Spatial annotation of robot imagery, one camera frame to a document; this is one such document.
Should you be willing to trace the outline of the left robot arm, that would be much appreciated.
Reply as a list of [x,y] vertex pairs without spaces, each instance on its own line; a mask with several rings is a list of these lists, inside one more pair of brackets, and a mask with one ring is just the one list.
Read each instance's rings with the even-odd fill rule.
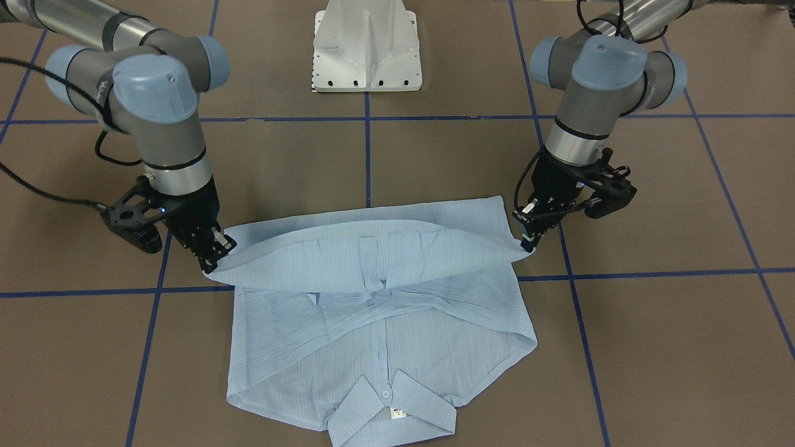
[[684,60],[648,51],[670,23],[704,1],[621,1],[570,37],[542,40],[530,71],[539,84],[564,93],[553,124],[525,168],[533,191],[513,216],[523,226],[520,245],[531,253],[566,215],[583,211],[597,220],[633,200],[630,169],[612,167],[607,140],[618,120],[670,104],[686,88]]

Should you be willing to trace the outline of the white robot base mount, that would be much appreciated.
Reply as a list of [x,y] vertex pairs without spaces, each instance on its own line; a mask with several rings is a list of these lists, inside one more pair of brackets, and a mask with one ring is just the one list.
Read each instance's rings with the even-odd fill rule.
[[422,85],[417,15],[403,1],[330,1],[316,12],[315,93],[403,93]]

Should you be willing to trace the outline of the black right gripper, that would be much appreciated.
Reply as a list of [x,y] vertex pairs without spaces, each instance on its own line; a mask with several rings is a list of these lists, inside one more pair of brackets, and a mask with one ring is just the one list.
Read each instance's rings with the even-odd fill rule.
[[190,250],[204,274],[215,271],[219,261],[237,246],[237,241],[220,229],[215,178],[211,176],[205,186],[190,194],[157,191],[157,195],[166,210],[165,224],[177,241]]

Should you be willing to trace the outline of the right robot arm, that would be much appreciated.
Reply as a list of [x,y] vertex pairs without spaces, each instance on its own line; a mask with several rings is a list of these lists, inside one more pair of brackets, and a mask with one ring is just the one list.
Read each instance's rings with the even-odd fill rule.
[[103,1],[3,1],[2,22],[74,40],[52,53],[44,68],[2,62],[42,73],[54,96],[94,116],[102,125],[97,155],[109,132],[130,135],[144,169],[109,205],[45,192],[6,165],[3,172],[48,200],[90,207],[111,232],[146,253],[161,251],[162,222],[202,272],[215,271],[236,241],[217,220],[220,203],[198,107],[202,93],[229,79],[224,46],[207,35],[183,37]]

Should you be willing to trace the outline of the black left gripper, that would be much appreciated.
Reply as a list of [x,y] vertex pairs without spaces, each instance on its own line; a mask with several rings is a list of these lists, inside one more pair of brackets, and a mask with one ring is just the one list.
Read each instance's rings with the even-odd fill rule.
[[588,202],[578,202],[587,165],[574,165],[559,160],[548,150],[540,150],[531,175],[533,192],[525,206],[512,212],[522,227],[520,246],[533,253],[540,239],[562,220],[563,212],[585,209]]

